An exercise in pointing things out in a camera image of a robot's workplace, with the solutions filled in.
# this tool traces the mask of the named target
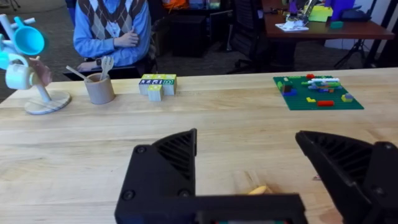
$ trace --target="green lego baseplate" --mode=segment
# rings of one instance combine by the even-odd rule
[[[332,76],[315,76],[315,78],[333,78]],[[352,102],[344,102],[341,96],[348,93],[343,87],[333,93],[319,93],[318,90],[308,89],[306,84],[310,79],[305,76],[299,77],[274,77],[275,84],[282,94],[283,85],[292,85],[297,90],[295,96],[282,96],[290,110],[363,110],[363,106],[354,98]],[[333,100],[334,106],[318,106],[317,103],[309,103],[307,97],[316,101]]]

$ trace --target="utensil holder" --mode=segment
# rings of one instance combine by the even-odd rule
[[[90,101],[95,105],[109,103],[114,99],[114,91],[109,75],[100,80],[101,73],[94,73],[87,76],[92,82],[85,81]]]

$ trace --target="small yellow object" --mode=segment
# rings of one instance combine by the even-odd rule
[[[343,100],[345,103],[351,103],[353,101],[353,99],[346,99],[346,95],[342,95],[341,100]]]
[[[162,88],[162,85],[149,85],[148,91],[159,91]]]
[[[153,79],[165,79],[166,75],[163,74],[156,74],[154,75]]]
[[[166,74],[164,79],[175,79],[177,77],[176,74]]]
[[[153,76],[153,74],[143,74],[141,79],[152,79]]]
[[[310,97],[307,97],[307,102],[309,103],[315,103],[317,102],[315,99],[311,99]]]
[[[248,193],[248,195],[260,195],[260,194],[271,194],[272,190],[266,185],[260,186]]]

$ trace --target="blue lego brick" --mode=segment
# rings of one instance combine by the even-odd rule
[[[297,95],[296,89],[292,89],[292,91],[290,91],[288,93],[282,93],[282,96],[295,96],[295,95]]]

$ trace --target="desk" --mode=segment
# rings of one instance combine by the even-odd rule
[[[294,135],[304,129],[398,144],[397,72],[314,72],[341,78],[365,107],[352,111],[289,111],[272,73],[179,77],[177,95],[162,102],[138,94],[139,80],[113,80],[117,96],[106,105],[92,105],[83,82],[51,83],[49,90],[73,99],[43,116],[23,109],[36,90],[16,91],[0,104],[0,223],[114,223],[133,147],[194,127],[198,195],[245,194],[267,183],[298,192],[310,223],[339,223]]]
[[[281,8],[281,0],[262,0],[262,8]],[[344,22],[342,29],[330,29],[324,22],[309,22],[309,30],[300,32],[284,32],[275,24],[285,23],[282,15],[266,14],[264,16],[266,32],[269,38],[295,38],[295,39],[377,39],[392,40],[394,34],[387,29],[369,22]]]

